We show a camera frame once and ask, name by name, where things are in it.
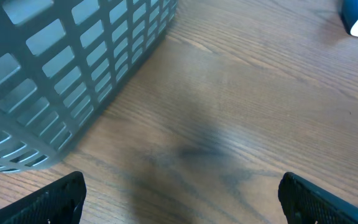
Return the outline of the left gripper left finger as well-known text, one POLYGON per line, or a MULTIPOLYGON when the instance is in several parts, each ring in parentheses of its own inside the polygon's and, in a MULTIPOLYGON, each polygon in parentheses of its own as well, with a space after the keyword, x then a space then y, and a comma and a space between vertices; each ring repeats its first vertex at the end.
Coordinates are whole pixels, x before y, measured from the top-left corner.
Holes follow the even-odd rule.
POLYGON ((79 224, 85 198, 83 174, 74 171, 0 209, 0 224, 79 224))

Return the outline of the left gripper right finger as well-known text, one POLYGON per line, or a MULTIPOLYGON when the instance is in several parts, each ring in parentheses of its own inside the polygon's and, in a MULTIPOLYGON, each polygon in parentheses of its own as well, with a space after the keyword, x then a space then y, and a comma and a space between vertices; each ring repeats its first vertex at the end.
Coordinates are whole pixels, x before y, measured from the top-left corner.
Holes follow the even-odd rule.
POLYGON ((292 172, 278 186, 288 223, 356 223, 358 208, 292 172))

